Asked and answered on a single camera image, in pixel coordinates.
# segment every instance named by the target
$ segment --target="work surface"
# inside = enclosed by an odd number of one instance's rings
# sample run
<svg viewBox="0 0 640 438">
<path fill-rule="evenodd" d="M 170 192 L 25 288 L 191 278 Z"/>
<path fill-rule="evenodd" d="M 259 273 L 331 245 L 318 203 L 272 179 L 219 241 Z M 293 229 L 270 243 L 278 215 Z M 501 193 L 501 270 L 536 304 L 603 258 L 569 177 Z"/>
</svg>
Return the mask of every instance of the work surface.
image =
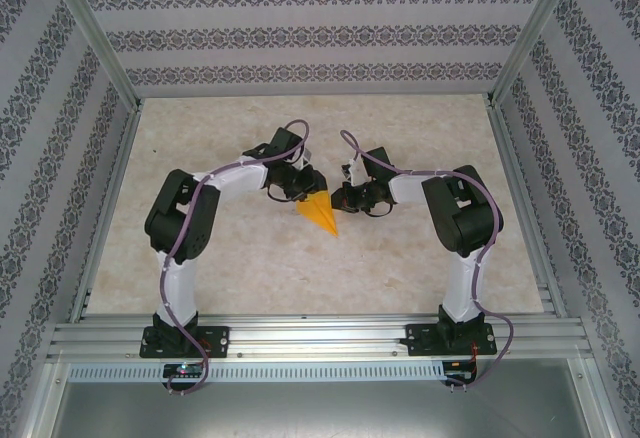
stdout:
<svg viewBox="0 0 640 438">
<path fill-rule="evenodd" d="M 208 171 L 269 141 L 295 118 L 311 125 L 312 164 L 330 192 L 353 156 L 346 128 L 364 149 L 384 146 L 400 168 L 472 164 L 502 210 L 483 303 L 508 312 L 542 306 L 481 96 L 300 96 L 148 99 L 88 307 L 89 313 L 152 313 L 159 270 L 144 220 L 167 173 Z M 339 237 L 276 203 L 264 190 L 218 209 L 198 262 L 201 313 L 435 312 L 449 253 L 426 206 L 398 205 L 384 218 L 336 212 Z"/>
</svg>

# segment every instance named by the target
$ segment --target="black mounting bracket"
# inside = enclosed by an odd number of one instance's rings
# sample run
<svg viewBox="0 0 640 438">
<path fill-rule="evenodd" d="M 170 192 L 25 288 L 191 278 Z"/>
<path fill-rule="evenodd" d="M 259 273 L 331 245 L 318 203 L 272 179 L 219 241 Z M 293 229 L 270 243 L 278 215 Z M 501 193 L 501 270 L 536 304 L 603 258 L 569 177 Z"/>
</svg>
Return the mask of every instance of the black mounting bracket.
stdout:
<svg viewBox="0 0 640 438">
<path fill-rule="evenodd" d="M 185 326 L 207 352 L 209 358 L 226 358 L 229 349 L 228 326 L 198 326 L 198 315 Z M 175 326 L 153 315 L 153 326 L 142 333 L 140 358 L 202 358 L 195 346 Z"/>
<path fill-rule="evenodd" d="M 498 352 L 493 327 L 484 322 L 484 313 L 465 323 L 455 323 L 440 305 L 437 323 L 411 324 L 405 331 L 406 338 L 400 343 L 407 346 L 409 356 L 470 355 L 474 344 L 478 355 Z"/>
</svg>

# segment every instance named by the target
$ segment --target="ornate striped wall panel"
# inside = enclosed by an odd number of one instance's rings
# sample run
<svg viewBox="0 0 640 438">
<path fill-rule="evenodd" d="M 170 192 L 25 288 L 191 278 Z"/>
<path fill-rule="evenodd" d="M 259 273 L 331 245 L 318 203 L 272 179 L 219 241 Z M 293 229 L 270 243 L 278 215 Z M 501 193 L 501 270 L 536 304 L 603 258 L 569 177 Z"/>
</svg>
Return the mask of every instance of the ornate striped wall panel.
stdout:
<svg viewBox="0 0 640 438">
<path fill-rule="evenodd" d="M 62 0 L 0 0 L 0 437 L 68 317 L 128 111 Z"/>
<path fill-rule="evenodd" d="M 141 96 L 489 91 L 537 0 L 88 0 Z"/>
<path fill-rule="evenodd" d="M 639 5 L 560 0 L 502 103 L 623 436 L 640 436 Z"/>
</svg>

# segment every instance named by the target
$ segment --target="purple cable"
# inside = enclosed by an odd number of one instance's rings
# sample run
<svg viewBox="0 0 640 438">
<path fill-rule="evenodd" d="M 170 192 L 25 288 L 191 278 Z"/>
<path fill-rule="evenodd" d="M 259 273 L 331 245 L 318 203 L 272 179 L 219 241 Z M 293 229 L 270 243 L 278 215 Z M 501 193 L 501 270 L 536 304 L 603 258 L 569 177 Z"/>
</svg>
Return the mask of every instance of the purple cable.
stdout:
<svg viewBox="0 0 640 438">
<path fill-rule="evenodd" d="M 509 327 L 509 337 L 507 338 L 507 342 L 504 345 L 504 348 L 502 348 L 502 351 L 500 351 L 500 353 L 498 354 L 498 356 L 496 357 L 496 359 L 494 360 L 493 364 L 489 367 L 489 369 L 487 371 L 485 371 L 477 380 L 475 380 L 473 383 L 470 383 L 469 385 L 464 385 L 462 382 L 456 380 L 456 379 L 452 379 L 452 378 L 448 378 L 450 381 L 458 384 L 459 386 L 461 386 L 462 388 L 466 389 L 467 388 L 473 388 L 477 385 L 479 385 L 480 383 L 482 383 L 492 372 L 493 370 L 496 368 L 496 366 L 500 363 L 500 361 L 502 361 L 502 358 L 504 357 L 504 355 L 507 354 L 507 351 L 509 350 L 509 347 L 511 346 L 511 342 L 513 341 L 513 335 L 514 335 L 514 328 L 513 328 L 513 323 L 511 322 L 511 320 L 501 314 L 501 313 L 496 313 L 490 310 L 487 310 L 484 306 L 482 306 L 480 304 L 480 302 L 478 301 L 478 276 L 480 274 L 480 263 L 482 262 L 482 258 L 484 258 L 484 256 L 487 254 L 487 252 L 489 251 L 489 248 L 491 248 L 493 246 L 493 244 L 496 242 L 496 238 L 498 236 L 498 233 L 500 231 L 500 215 L 498 214 L 498 206 L 496 205 L 495 200 L 493 199 L 493 197 L 491 196 L 491 194 L 489 193 L 489 191 L 482 186 L 478 181 L 474 180 L 473 178 L 464 175 L 462 173 L 458 173 L 457 171 L 442 171 L 442 170 L 437 170 L 437 171 L 413 171 L 413 170 L 401 170 L 399 168 L 396 168 L 395 166 L 392 166 L 388 163 L 385 163 L 384 161 L 378 160 L 377 158 L 375 158 L 374 156 L 369 155 L 368 153 L 366 153 L 365 151 L 362 150 L 362 148 L 360 148 L 360 145 L 358 144 L 358 140 L 356 140 L 356 137 L 353 136 L 350 132 L 348 132 L 347 130 L 341 130 L 340 131 L 340 136 L 342 137 L 342 139 L 344 141 L 347 142 L 347 144 L 353 148 L 356 151 L 356 156 L 355 159 L 358 159 L 358 156 L 362 155 L 364 157 L 366 157 L 367 159 L 373 161 L 374 163 L 388 169 L 391 170 L 395 173 L 401 174 L 401 175 L 418 175 L 418 176 L 455 176 L 456 178 L 460 178 L 468 183 L 470 183 L 471 185 L 473 185 L 474 187 L 476 187 L 480 193 L 482 193 L 484 195 L 484 197 L 487 199 L 487 201 L 489 202 L 489 207 L 491 208 L 491 212 L 493 213 L 493 231 L 491 233 L 491 237 L 489 238 L 489 241 L 487 242 L 486 245 L 484 245 L 484 248 L 482 248 L 482 251 L 478 254 L 478 258 L 476 259 L 476 266 L 473 270 L 473 279 L 471 280 L 471 297 L 473 298 L 473 303 L 476 306 L 476 308 L 478 308 L 478 310 L 480 310 L 481 312 L 483 312 L 485 315 L 487 316 L 493 316 L 494 318 L 498 318 L 502 321 L 504 321 L 507 326 Z"/>
<path fill-rule="evenodd" d="M 166 291 L 164 289 L 164 285 L 165 285 L 165 281 L 167 279 L 167 271 L 169 270 L 169 265 L 171 264 L 171 259 L 178 252 L 178 249 L 180 248 L 180 245 L 184 241 L 184 238 L 185 238 L 185 236 L 187 234 L 187 231 L 189 229 L 189 224 L 191 223 L 191 219 L 193 217 L 193 211 L 195 209 L 195 204 L 196 204 L 196 201 L 198 200 L 198 196 L 200 195 L 200 191 L 202 190 L 202 187 L 205 185 L 205 183 L 207 181 L 209 181 L 211 178 L 213 178 L 216 174 L 222 173 L 223 171 L 231 170 L 233 168 L 238 168 L 238 167 L 241 167 L 241 166 L 259 165 L 259 164 L 262 164 L 262 163 L 268 163 L 270 161 L 282 160 L 284 158 L 287 158 L 288 156 L 293 155 L 296 151 L 298 151 L 300 148 L 302 148 L 304 146 L 304 144 L 307 141 L 307 138 L 309 138 L 309 123 L 307 123 L 305 120 L 293 120 L 293 121 L 290 121 L 289 123 L 287 123 L 285 125 L 284 128 L 286 130 L 290 126 L 297 125 L 297 124 L 304 125 L 304 127 L 305 127 L 304 137 L 302 138 L 302 141 L 300 141 L 300 143 L 298 143 L 296 146 L 291 148 L 289 151 L 286 151 L 284 153 L 280 153 L 279 155 L 276 155 L 276 156 L 271 156 L 269 158 L 261 158 L 259 160 L 245 161 L 243 163 L 240 163 L 240 162 L 236 161 L 234 163 L 229 163 L 228 165 L 224 165 L 224 166 L 222 166 L 222 167 L 220 167 L 220 168 L 218 168 L 218 169 L 216 169 L 214 171 L 211 171 L 211 172 L 207 173 L 202 178 L 202 180 L 200 180 L 200 182 L 196 186 L 196 189 L 193 192 L 193 196 L 191 197 L 191 204 L 189 206 L 189 211 L 187 211 L 187 216 L 184 219 L 184 223 L 182 224 L 182 228 L 180 229 L 180 233 L 178 234 L 178 238 L 176 238 L 176 242 L 173 244 L 173 248 L 171 248 L 171 251 L 169 251 L 169 254 L 166 256 L 166 258 L 164 260 L 164 265 L 162 266 L 162 272 L 160 273 L 160 297 L 162 298 L 162 304 L 164 306 L 164 309 L 167 311 L 167 314 L 169 315 L 169 318 L 171 318 L 171 321 L 173 321 L 173 324 L 180 331 L 180 333 L 182 333 L 187 338 L 187 340 L 189 340 L 191 342 L 191 344 L 196 347 L 196 349 L 198 350 L 198 352 L 202 356 L 202 360 L 203 360 L 203 363 L 204 363 L 204 370 L 203 370 L 202 376 L 200 377 L 200 381 L 198 381 L 191 388 L 189 388 L 187 390 L 180 391 L 179 393 L 180 393 L 181 396 L 188 395 L 190 393 L 193 393 L 194 391 L 197 391 L 198 389 L 200 389 L 204 385 L 205 381 L 207 381 L 207 378 L 209 377 L 209 355 L 207 355 L 207 352 L 202 347 L 202 345 L 200 345 L 200 343 L 198 343 L 198 340 L 196 340 L 193 336 L 191 336 L 191 334 L 178 321 L 178 318 L 176 317 L 176 315 L 173 313 L 173 310 L 171 309 L 171 303 L 169 303 L 169 301 L 167 300 L 167 293 L 166 293 Z M 171 388 L 172 380 L 173 380 L 173 377 L 170 377 L 167 380 L 167 388 L 169 389 L 169 394 L 173 394 L 175 392 L 175 390 L 173 388 Z"/>
</svg>

